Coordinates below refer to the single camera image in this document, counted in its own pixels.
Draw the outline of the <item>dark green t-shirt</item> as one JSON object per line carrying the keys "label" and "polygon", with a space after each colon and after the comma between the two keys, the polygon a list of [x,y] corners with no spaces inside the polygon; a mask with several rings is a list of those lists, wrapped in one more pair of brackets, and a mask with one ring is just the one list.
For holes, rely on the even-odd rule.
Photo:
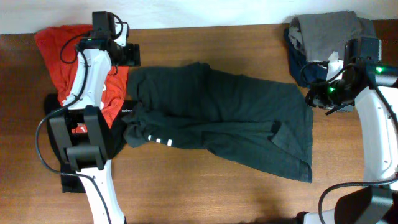
{"label": "dark green t-shirt", "polygon": [[129,74],[136,101],[124,118],[131,147],[206,149],[223,159],[312,181],[313,111],[291,83],[233,75],[205,63]]}

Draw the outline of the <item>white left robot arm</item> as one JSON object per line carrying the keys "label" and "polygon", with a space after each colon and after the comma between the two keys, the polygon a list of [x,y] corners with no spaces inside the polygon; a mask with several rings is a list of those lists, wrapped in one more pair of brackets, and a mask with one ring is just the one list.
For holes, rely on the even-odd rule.
{"label": "white left robot arm", "polygon": [[111,173],[116,147],[100,104],[111,68],[139,66],[140,48],[110,38],[87,37],[80,40],[75,52],[78,68],[70,94],[39,126],[49,125],[62,162],[71,168],[57,173],[81,181],[94,223],[125,223]]}

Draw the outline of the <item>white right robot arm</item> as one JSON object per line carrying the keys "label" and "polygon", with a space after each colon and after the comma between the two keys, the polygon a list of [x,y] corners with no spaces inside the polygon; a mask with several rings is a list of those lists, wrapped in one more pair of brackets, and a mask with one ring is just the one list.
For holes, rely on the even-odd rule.
{"label": "white right robot arm", "polygon": [[311,105],[329,113],[354,106],[364,147],[364,180],[325,189],[303,223],[384,223],[397,196],[397,67],[358,60],[330,80],[312,83]]}

